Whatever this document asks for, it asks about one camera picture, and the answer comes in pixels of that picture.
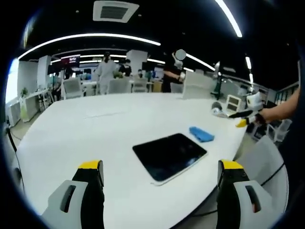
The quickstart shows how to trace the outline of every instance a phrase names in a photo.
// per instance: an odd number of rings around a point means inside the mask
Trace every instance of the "blue cloth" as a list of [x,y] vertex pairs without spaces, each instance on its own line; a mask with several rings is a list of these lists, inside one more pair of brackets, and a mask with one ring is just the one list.
[[211,135],[208,132],[205,132],[204,130],[195,126],[190,127],[190,133],[194,135],[200,142],[210,142],[214,140],[214,135]]

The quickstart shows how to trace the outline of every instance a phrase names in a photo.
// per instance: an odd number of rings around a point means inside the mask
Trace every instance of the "potted plant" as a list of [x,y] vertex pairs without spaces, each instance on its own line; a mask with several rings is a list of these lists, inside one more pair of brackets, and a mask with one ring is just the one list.
[[26,97],[28,95],[28,89],[26,87],[24,87],[21,90],[21,98]]

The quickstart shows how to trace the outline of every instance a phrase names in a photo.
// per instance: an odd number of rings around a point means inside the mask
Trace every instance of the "oval table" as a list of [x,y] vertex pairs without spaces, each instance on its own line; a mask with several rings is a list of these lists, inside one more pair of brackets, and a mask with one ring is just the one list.
[[[111,94],[55,102],[33,123],[17,151],[33,209],[42,214],[51,193],[72,179],[82,162],[101,159],[106,229],[169,229],[187,217],[215,188],[218,160],[234,158],[245,128],[235,127],[239,119],[212,116],[215,100],[181,96]],[[190,126],[215,135],[214,141],[198,143]],[[207,154],[156,186],[132,147],[176,133]]]

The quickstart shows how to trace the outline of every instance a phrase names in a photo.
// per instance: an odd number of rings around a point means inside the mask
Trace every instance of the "window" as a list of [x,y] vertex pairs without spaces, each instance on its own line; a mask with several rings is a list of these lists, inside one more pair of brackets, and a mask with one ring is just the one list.
[[6,86],[5,103],[15,99],[17,95],[17,79],[18,79],[19,61],[15,59],[12,61],[8,76],[8,83]]

